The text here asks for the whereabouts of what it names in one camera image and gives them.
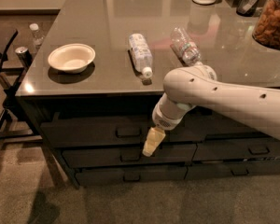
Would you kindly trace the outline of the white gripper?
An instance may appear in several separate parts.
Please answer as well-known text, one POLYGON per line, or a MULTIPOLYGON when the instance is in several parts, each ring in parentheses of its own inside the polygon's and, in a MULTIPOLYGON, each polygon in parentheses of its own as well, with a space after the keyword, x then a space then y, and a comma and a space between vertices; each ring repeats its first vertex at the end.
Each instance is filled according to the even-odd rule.
POLYGON ((171 101, 165 93, 153 109, 152 120, 157 127, 149 129, 142 153, 150 157, 165 138, 165 131, 173 130, 193 108, 195 105, 171 101))

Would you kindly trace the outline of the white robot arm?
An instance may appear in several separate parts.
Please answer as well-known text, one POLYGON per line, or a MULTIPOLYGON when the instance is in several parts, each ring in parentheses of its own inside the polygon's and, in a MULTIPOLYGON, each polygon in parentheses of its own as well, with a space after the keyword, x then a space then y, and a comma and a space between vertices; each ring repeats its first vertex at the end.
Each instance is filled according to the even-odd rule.
POLYGON ((143 154, 151 156, 167 131, 195 106, 234 119, 280 140, 280 90, 217 81, 207 65, 176 68, 163 80, 164 94, 152 113, 143 154))

